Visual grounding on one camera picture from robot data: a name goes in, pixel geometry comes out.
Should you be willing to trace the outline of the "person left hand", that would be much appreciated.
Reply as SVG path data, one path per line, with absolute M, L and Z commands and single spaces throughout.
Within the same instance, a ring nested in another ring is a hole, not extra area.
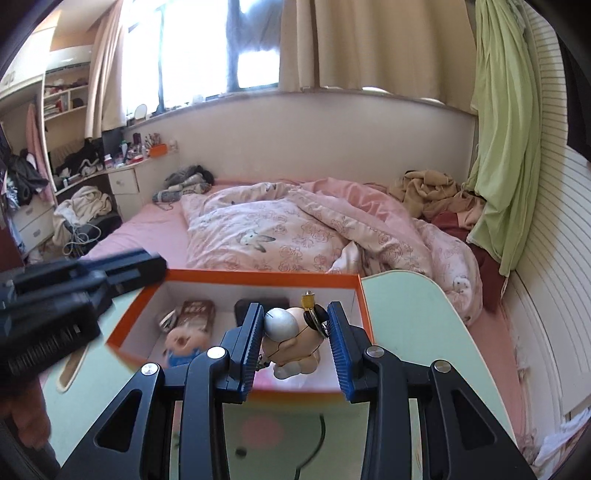
M 40 381 L 1 395 L 1 419 L 11 417 L 27 448 L 40 450 L 49 440 L 51 423 Z

